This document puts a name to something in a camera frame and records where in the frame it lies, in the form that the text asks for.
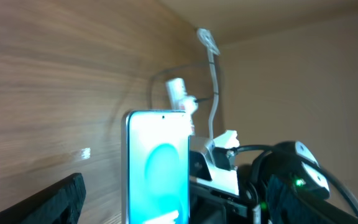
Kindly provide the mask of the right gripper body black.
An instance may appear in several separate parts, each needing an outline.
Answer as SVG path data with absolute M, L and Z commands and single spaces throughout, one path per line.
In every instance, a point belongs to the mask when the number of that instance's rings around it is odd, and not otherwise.
M 260 223 L 259 197 L 254 187 L 235 197 L 195 183 L 190 184 L 190 223 Z

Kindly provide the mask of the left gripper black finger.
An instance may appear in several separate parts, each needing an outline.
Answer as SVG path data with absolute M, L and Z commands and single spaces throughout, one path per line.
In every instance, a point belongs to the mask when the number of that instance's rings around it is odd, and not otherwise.
M 81 173 L 73 173 L 0 212 L 0 223 L 78 223 L 86 198 Z

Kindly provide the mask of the blue Galaxy smartphone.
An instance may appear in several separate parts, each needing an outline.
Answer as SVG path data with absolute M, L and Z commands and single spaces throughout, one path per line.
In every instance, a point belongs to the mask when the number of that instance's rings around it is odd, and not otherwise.
M 132 110 L 123 116 L 123 223 L 189 223 L 191 134 L 184 111 Z

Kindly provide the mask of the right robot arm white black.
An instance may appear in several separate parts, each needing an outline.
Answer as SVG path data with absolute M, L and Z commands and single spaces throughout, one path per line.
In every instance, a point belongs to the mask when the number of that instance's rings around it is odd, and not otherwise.
M 190 151 L 190 223 L 358 223 L 358 200 L 300 141 Z

